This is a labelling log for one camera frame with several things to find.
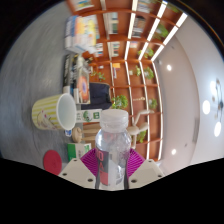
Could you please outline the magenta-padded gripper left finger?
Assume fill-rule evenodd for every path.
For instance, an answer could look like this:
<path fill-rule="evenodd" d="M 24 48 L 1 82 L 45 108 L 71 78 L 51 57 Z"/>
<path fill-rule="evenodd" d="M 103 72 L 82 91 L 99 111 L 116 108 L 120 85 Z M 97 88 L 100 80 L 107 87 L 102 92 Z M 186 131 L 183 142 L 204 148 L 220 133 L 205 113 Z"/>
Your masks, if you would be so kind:
<path fill-rule="evenodd" d="M 98 175 L 96 150 L 91 149 L 80 159 L 73 158 L 59 176 L 78 186 L 94 189 Z"/>

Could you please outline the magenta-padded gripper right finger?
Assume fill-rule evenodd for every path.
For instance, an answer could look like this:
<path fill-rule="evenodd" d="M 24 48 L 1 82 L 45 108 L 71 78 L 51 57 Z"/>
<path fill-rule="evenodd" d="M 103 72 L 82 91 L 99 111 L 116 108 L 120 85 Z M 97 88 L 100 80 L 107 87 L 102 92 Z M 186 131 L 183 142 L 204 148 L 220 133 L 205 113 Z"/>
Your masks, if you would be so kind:
<path fill-rule="evenodd" d="M 126 175 L 128 188 L 141 188 L 161 179 L 164 174 L 153 159 L 144 159 L 136 150 L 130 150 L 127 160 Z"/>

